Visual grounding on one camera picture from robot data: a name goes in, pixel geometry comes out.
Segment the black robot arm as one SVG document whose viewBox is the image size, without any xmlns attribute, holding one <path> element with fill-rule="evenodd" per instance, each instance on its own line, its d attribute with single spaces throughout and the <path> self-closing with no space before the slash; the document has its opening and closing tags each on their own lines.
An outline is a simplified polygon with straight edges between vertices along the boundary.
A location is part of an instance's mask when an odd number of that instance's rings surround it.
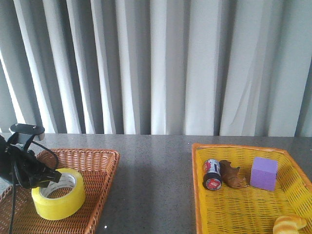
<svg viewBox="0 0 312 234">
<path fill-rule="evenodd" d="M 25 151 L 0 137 L 0 176 L 11 184 L 26 189 L 44 187 L 50 182 L 58 183 L 61 172 L 40 162 L 32 150 Z"/>
</svg>

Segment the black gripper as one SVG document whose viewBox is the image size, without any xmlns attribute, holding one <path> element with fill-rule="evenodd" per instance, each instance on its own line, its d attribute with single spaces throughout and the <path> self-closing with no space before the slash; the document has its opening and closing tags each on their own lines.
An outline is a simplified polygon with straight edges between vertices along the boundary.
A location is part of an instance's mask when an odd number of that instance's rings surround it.
<svg viewBox="0 0 312 234">
<path fill-rule="evenodd" d="M 18 146 L 9 144 L 5 150 L 13 163 L 14 174 L 24 188 L 46 188 L 50 182 L 59 183 L 61 172 L 46 172 L 46 165 L 37 160 L 34 153 L 29 154 Z"/>
</svg>

